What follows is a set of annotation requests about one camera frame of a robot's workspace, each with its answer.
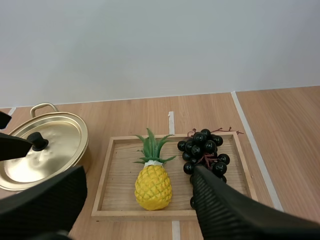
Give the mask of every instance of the pineapple crown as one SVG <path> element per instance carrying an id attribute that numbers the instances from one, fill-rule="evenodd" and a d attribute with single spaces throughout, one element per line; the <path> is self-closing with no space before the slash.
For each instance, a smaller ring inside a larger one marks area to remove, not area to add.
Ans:
<path id="1" fill-rule="evenodd" d="M 138 150 L 138 151 L 142 152 L 144 155 L 144 157 L 140 157 L 140 159 L 143 161 L 135 161 L 135 163 L 145 164 L 149 160 L 153 160 L 153 161 L 158 161 L 164 164 L 168 161 L 173 160 L 176 156 L 169 157 L 168 159 L 160 158 L 161 148 L 164 146 L 165 143 L 169 142 L 167 138 L 172 136 L 172 134 L 167 135 L 158 141 L 156 140 L 155 135 L 152 133 L 152 131 L 149 128 L 147 128 L 146 130 L 148 131 L 148 135 L 149 135 L 147 138 L 143 138 L 140 135 L 135 135 L 143 142 L 143 150 Z"/>

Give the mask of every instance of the tray rim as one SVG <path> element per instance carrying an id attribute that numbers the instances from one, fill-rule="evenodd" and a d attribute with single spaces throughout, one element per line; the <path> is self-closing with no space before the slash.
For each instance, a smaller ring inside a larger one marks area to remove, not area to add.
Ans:
<path id="1" fill-rule="evenodd" d="M 251 178 L 249 168 L 245 159 L 245 155 L 241 148 L 240 140 L 238 138 L 237 132 L 217 132 L 220 136 L 231 136 L 233 138 L 233 143 L 236 149 L 236 155 L 242 166 L 242 173 L 244 175 L 244 183 L 248 196 L 253 200 L 258 201 L 257 193 L 254 187 L 253 180 Z M 165 134 L 155 135 L 156 139 L 161 139 Z M 186 134 L 175 134 L 169 138 L 186 138 Z M 194 210 L 158 210 L 158 211 L 106 211 L 101 210 L 104 195 L 107 187 L 107 179 L 112 163 L 111 155 L 114 152 L 116 144 L 125 143 L 128 140 L 139 140 L 136 136 L 112 136 L 109 140 L 109 145 L 106 151 L 103 168 L 100 175 L 99 184 L 97 187 L 94 204 L 92 207 L 91 217 L 97 221 L 196 221 L 197 215 Z"/>

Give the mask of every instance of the pineapple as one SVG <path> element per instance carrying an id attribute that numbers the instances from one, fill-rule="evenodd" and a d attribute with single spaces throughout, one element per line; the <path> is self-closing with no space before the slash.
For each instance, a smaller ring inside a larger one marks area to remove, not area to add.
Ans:
<path id="1" fill-rule="evenodd" d="M 135 181 L 135 198 L 136 201 L 146 210 L 163 209 L 171 201 L 172 187 L 170 178 L 162 166 L 162 164 L 174 159 L 176 156 L 168 159 L 160 158 L 161 148 L 168 142 L 167 135 L 160 141 L 156 141 L 154 134 L 147 128 L 149 137 L 143 138 L 136 135 L 143 142 L 143 150 L 141 152 L 144 157 L 143 161 L 135 163 L 144 164 L 144 168 L 140 171 Z"/>

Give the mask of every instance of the grape stem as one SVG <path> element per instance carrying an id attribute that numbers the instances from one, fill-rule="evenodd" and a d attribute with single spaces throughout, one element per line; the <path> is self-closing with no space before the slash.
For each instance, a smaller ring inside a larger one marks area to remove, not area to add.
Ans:
<path id="1" fill-rule="evenodd" d="M 218 158 L 215 157 L 215 155 L 213 154 L 204 154 L 199 161 L 197 162 L 197 164 L 201 163 L 203 161 L 203 159 L 205 160 L 205 164 L 207 165 L 209 170 L 212 170 L 211 164 L 212 163 L 216 163 L 218 161 Z"/>
<path id="2" fill-rule="evenodd" d="M 211 131 L 210 133 L 215 133 L 215 132 L 233 132 L 232 130 L 231 130 L 231 126 L 229 127 L 229 130 L 228 131 L 226 131 L 226 130 L 223 130 L 223 128 L 222 127 L 220 127 L 219 129 L 217 129 L 217 130 L 214 130 L 214 131 Z M 240 131 L 236 131 L 236 134 L 237 135 L 239 135 L 239 134 L 244 134 L 243 132 L 240 132 Z"/>
<path id="3" fill-rule="evenodd" d="M 187 136 L 188 137 L 193 137 L 194 135 L 189 135 L 189 134 L 195 134 L 196 132 L 197 132 L 197 130 L 194 128 L 194 129 L 192 129 L 192 131 L 188 132 Z"/>

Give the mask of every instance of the pot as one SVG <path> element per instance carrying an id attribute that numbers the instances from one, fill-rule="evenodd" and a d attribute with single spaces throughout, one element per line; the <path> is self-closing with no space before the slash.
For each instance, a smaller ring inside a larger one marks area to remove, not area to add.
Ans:
<path id="1" fill-rule="evenodd" d="M 46 106 L 54 112 L 36 116 L 36 110 Z M 23 158 L 0 162 L 0 188 L 8 191 L 31 188 L 75 165 L 88 167 L 82 159 L 88 147 L 88 128 L 79 116 L 60 112 L 51 103 L 34 106 L 30 114 L 31 119 L 9 135 L 27 139 L 39 132 L 45 145 L 42 148 L 33 145 Z"/>

